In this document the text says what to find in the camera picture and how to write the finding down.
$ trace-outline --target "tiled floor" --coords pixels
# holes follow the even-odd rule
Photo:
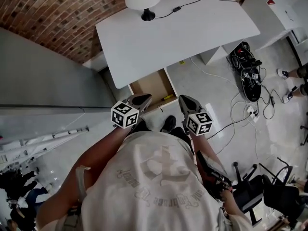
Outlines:
[[[283,80],[276,74],[277,68],[292,70],[297,68],[297,62],[290,46],[286,40],[278,41],[274,45],[255,53],[255,57],[263,62],[262,67],[266,68],[267,75],[263,84],[269,91],[275,89],[282,97],[287,89],[291,89],[294,84],[298,85],[302,80],[288,79]],[[192,58],[204,71],[222,76],[235,82],[233,72],[225,59],[221,59],[205,66],[198,56]],[[231,123],[231,100],[239,93],[239,90],[228,81],[215,76],[209,76],[201,72],[189,59],[185,64],[174,64],[168,67],[169,75],[178,94],[186,94],[199,100],[206,107],[215,120],[211,134]],[[268,94],[262,90],[261,96],[267,101]],[[299,146],[304,138],[304,131],[300,130],[300,125],[306,123],[306,112],[308,111],[306,98],[293,98],[287,104],[281,104],[279,98],[275,97],[275,115],[273,119],[266,120],[260,113],[260,118],[254,126],[247,121],[230,126],[219,133],[209,142],[215,152],[221,149],[230,141],[229,145],[219,153],[219,158],[225,166],[226,171],[234,179],[235,173],[232,162],[239,163],[239,170],[245,173],[252,164],[262,163],[273,172],[278,172],[282,164],[276,159],[280,157],[294,166],[293,172],[304,178],[306,159],[308,157],[307,146]],[[236,96],[232,104],[244,101],[241,95]],[[265,107],[262,101],[259,102],[261,111]],[[235,121],[243,119],[245,103],[237,103],[233,107],[233,119]],[[271,117],[273,109],[269,106],[265,110],[265,115]],[[169,115],[177,118],[178,125],[183,120],[178,103],[167,106],[148,114],[145,119],[148,127],[159,130]],[[68,174],[71,166],[77,158],[91,145],[104,137],[112,130],[109,116],[106,115],[105,121],[90,132],[83,134],[66,144],[61,145],[56,150],[40,157],[33,167],[38,166],[41,170],[38,179],[43,185],[53,183],[53,192],[57,191],[63,180]],[[264,170],[257,170],[257,173],[265,173]],[[265,230],[279,216],[260,203],[255,208],[258,218],[263,218],[258,230]]]

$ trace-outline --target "white desk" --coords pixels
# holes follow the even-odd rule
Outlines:
[[[161,0],[157,17],[196,0]],[[204,51],[259,34],[236,2],[202,0],[163,19],[146,22],[124,9],[96,25],[117,88]]]

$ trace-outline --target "wooden drawer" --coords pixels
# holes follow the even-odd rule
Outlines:
[[[152,95],[152,103],[146,112],[163,108],[178,98],[167,69],[158,70],[131,83],[128,87],[132,94],[149,93]],[[163,100],[169,95],[173,95],[173,97]]]

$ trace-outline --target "black shoe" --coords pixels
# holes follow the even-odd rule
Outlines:
[[[169,115],[167,119],[165,120],[165,123],[162,129],[160,129],[160,131],[164,133],[169,133],[171,132],[172,129],[175,128],[176,124],[177,124],[177,119],[174,116]]]

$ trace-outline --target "brick ceiling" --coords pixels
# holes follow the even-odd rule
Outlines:
[[[0,26],[84,63],[102,51],[95,25],[124,8],[124,0],[0,0]]]

